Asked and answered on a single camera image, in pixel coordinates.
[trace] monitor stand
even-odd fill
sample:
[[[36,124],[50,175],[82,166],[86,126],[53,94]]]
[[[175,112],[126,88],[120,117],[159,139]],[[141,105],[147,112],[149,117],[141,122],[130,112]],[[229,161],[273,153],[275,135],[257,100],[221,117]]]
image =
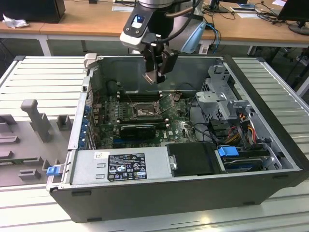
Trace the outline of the monitor stand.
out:
[[[306,22],[300,22],[299,25],[292,24],[289,25],[289,29],[297,34],[309,35],[309,28],[305,26]]]
[[[214,13],[228,13],[226,8],[219,6],[219,1],[220,0],[211,0],[210,4],[206,6],[205,9]]]

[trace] sticker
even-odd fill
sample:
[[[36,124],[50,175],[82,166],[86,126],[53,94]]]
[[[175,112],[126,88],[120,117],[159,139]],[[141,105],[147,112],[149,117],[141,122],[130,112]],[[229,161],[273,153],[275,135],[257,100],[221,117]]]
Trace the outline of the sticker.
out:
[[[109,181],[147,179],[145,154],[108,155],[107,177]]]
[[[109,156],[108,151],[95,152],[95,159],[107,159]]]

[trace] table leg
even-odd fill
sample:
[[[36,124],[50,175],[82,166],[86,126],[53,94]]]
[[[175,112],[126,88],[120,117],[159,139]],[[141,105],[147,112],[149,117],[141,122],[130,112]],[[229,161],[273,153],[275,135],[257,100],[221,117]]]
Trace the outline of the table leg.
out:
[[[40,42],[40,45],[41,45],[42,51],[44,53],[44,56],[51,57],[53,54],[52,54],[52,52],[51,52],[51,50],[49,49],[49,46],[48,46],[47,35],[38,35],[37,39]]]
[[[82,49],[83,49],[83,52],[88,52],[87,50],[87,45],[86,45],[86,41],[85,40],[81,40],[82,42]]]
[[[302,97],[309,89],[309,77],[306,81],[301,85],[301,87],[296,92],[299,97]]]
[[[247,55],[248,55],[248,56],[254,56],[254,54],[255,54],[255,52],[256,52],[256,48],[257,48],[257,46],[250,46],[250,47],[249,47],[249,50],[248,50],[248,52],[247,52]]]

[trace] floor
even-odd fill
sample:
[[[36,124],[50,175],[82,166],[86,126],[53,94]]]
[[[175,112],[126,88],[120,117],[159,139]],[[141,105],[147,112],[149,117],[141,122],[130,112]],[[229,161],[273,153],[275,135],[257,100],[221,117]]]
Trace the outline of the floor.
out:
[[[0,75],[2,75],[6,67],[10,65],[14,56],[27,55],[27,56],[42,56],[42,50],[37,40],[30,39],[2,39],[3,44],[8,48],[10,54],[2,45],[0,45]],[[86,41],[88,52],[94,52],[102,55],[123,55],[127,54],[127,48],[121,45],[120,42],[100,42],[100,41]],[[67,40],[52,40],[50,47],[55,56],[84,56],[85,52],[82,49],[80,41],[67,41]],[[267,58],[273,48],[265,47],[258,56]],[[283,50],[281,50],[273,59],[271,66],[282,77],[286,78],[290,70],[296,64],[296,56],[300,55],[302,49],[291,49],[288,57],[283,57]],[[247,46],[234,46],[234,45],[220,45],[216,54],[229,54],[233,57],[247,57]],[[296,75],[298,75],[304,66],[298,64],[292,72],[288,83],[291,83]]]

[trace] computer case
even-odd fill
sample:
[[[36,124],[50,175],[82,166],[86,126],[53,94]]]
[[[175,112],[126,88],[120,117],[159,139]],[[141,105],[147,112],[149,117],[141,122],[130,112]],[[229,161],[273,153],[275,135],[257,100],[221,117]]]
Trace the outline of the computer case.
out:
[[[63,0],[2,0],[0,1],[0,16],[2,14],[13,19],[26,21],[58,23],[64,15]]]

